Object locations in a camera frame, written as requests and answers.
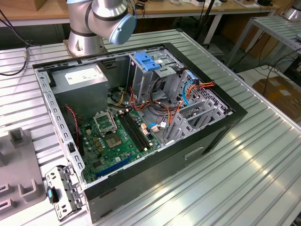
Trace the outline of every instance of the metal bracket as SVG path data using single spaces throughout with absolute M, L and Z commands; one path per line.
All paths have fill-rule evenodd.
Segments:
M 45 176 L 48 186 L 54 188 L 58 195 L 54 208 L 60 222 L 81 210 L 83 203 L 78 193 L 79 183 L 72 184 L 70 167 L 56 166 Z

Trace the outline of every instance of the yellow wire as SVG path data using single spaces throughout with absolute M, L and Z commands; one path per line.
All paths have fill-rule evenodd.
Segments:
M 122 102 L 123 102 L 123 96 L 124 96 L 124 92 L 122 92 L 121 99 L 120 99 L 120 101 L 117 104 L 115 104 L 115 106 L 119 106 L 119 105 L 122 104 Z

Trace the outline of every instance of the blue pcie slot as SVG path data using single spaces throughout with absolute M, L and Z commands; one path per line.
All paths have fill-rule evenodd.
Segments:
M 96 174 L 95 174 L 95 177 L 96 177 L 96 178 L 101 177 L 101 176 L 103 176 L 103 175 L 106 175 L 106 174 L 108 174 L 108 173 L 111 173 L 112 171 L 114 171 L 114 170 L 116 170 L 116 169 L 118 169 L 118 168 L 120 168 L 120 167 L 122 167 L 122 166 L 128 164 L 129 161 L 130 161 L 130 158 L 132 158 L 132 157 L 133 157 L 133 156 L 131 155 L 130 157 L 127 157 L 125 160 L 122 160 L 121 162 L 118 162 L 118 163 L 116 163 L 115 165 L 110 166 L 109 168 L 104 169 L 104 170 L 102 170 L 102 171 L 96 173 Z

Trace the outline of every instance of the metal frame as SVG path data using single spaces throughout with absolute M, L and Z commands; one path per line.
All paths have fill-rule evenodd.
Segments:
M 237 51 L 239 50 L 240 46 L 242 45 L 243 41 L 245 40 L 246 36 L 253 28 L 253 26 L 258 27 L 260 30 L 251 41 L 246 51 L 255 44 L 256 40 L 260 37 L 262 32 L 266 32 L 287 47 L 293 50 L 298 50 L 301 48 L 301 42 L 296 39 L 296 36 L 297 34 L 301 33 L 300 25 L 301 22 L 293 23 L 281 16 L 251 18 L 244 31 L 241 33 L 235 46 L 233 47 L 226 65 L 230 66 L 235 55 L 237 54 Z

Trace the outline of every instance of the slotted metal table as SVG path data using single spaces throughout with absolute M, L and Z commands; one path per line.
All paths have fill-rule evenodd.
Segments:
M 244 31 L 242 32 L 234 48 L 232 49 L 230 57 L 226 63 L 227 66 L 232 63 L 233 58 L 237 54 L 237 51 L 239 50 L 240 46 L 242 45 L 247 34 L 253 26 L 258 27 L 260 31 L 257 32 L 248 49 L 255 44 L 255 42 L 263 32 L 268 33 L 270 36 L 283 43 L 283 47 L 287 46 L 292 50 L 301 49 L 301 42 L 296 38 L 297 34 L 301 33 L 301 22 L 291 22 L 281 16 L 253 17 L 249 20 Z
M 123 46 L 105 44 L 113 51 L 167 41 L 248 114 L 213 151 L 94 225 L 289 225 L 301 211 L 301 128 L 183 32 L 136 34 Z M 20 69 L 23 52 L 0 51 L 0 72 Z M 17 127 L 29 129 L 44 176 L 66 160 L 31 65 L 70 56 L 63 44 L 33 47 L 29 52 L 29 65 L 22 74 L 0 76 L 0 135 Z M 59 223 L 46 199 L 2 220 L 0 225 L 91 223 L 86 206 Z

